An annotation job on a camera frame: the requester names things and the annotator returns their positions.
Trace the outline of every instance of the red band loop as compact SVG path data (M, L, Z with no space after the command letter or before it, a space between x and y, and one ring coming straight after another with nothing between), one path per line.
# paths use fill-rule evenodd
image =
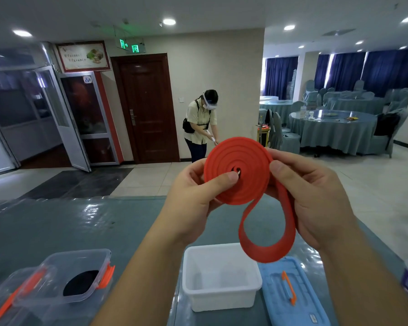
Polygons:
M245 233L245 219L265 193L269 179L273 179L269 172L269 164L272 161L271 155L260 143L246 137L233 137L214 147L204 165L205 182L223 173L240 172L237 184L218 195L216 199L228 205L242 205L253 200L243 212L239 225L239 241L244 252L261 263L275 262L287 255L296 235L293 199L278 181L275 181L275 186L285 217L282 238L274 245L264 247L255 245Z

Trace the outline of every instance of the cream shirt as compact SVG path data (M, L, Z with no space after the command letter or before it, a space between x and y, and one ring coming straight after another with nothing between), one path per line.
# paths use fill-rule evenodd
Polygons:
M198 105L200 106L199 110L195 101L192 101L189 104L187 107L187 120L190 123L200 124L200 127L204 130L209 119L211 125L216 125L216 110L212 110L209 114L209 111L201 105L201 98L198 98ZM196 131L193 134L185 132L185 139L188 139L195 144L207 144L207 141L209 140L206 136L201 135Z

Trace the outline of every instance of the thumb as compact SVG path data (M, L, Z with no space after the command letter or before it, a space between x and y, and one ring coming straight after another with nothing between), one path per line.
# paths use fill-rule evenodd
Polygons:
M223 191L227 191L239 180L239 175L236 172L229 172L218 177L215 177L211 181L201 184L200 189L200 202L208 203L213 200L218 194Z
M288 165L274 160L269 169L272 175L291 193L296 200L302 200L305 194L312 189L312 185L300 177Z

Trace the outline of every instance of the dark pants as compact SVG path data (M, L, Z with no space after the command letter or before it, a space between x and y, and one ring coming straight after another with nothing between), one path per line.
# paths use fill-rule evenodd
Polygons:
M188 139L185 139L185 141L187 143L187 146L189 147L193 163L199 159L205 158L207 144L195 144Z

